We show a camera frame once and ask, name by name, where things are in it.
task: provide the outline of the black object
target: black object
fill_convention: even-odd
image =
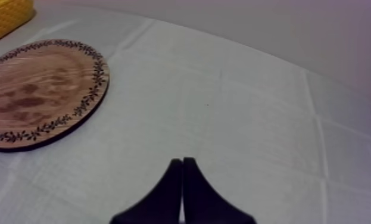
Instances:
[[[182,162],[173,159],[155,188],[111,224],[178,224],[182,194]]]
[[[207,182],[194,158],[183,161],[183,200],[187,224],[256,224],[224,200]]]
[[[155,188],[110,224],[178,224],[182,194],[187,224],[256,224],[210,186],[194,158],[173,159]]]

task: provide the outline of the wooden plate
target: wooden plate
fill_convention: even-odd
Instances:
[[[1,56],[0,151],[28,150],[76,126],[108,82],[102,55],[76,41],[39,41]]]

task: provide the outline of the white tablecloth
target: white tablecloth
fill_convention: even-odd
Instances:
[[[41,39],[92,45],[111,82],[49,146],[0,153],[0,223],[108,223],[195,157],[259,224],[371,223],[371,101],[247,46],[162,21],[37,4],[0,55]]]

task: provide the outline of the white wall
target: white wall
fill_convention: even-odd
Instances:
[[[61,0],[231,39],[371,96],[371,0]]]

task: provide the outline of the wood grain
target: wood grain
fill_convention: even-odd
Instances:
[[[0,57],[0,148],[26,147],[81,121],[107,90],[109,70],[90,46],[47,40]]]

